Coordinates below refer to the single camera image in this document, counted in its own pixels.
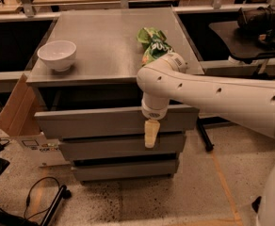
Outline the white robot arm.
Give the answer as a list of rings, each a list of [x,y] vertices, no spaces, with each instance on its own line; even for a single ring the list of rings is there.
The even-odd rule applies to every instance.
[[[176,53],[139,69],[137,84],[146,118],[163,119],[173,100],[275,138],[275,80],[192,75],[186,70]],[[275,226],[275,166],[261,195],[256,226]]]

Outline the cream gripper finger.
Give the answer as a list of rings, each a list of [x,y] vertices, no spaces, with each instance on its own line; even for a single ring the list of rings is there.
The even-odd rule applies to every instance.
[[[147,120],[144,123],[144,139],[145,139],[145,147],[153,148],[157,134],[160,129],[160,122],[157,120]]]

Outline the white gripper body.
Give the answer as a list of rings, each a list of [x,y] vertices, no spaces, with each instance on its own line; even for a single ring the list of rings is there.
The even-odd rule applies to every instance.
[[[142,114],[147,119],[162,120],[168,111],[169,100],[161,98],[143,98],[141,101]]]

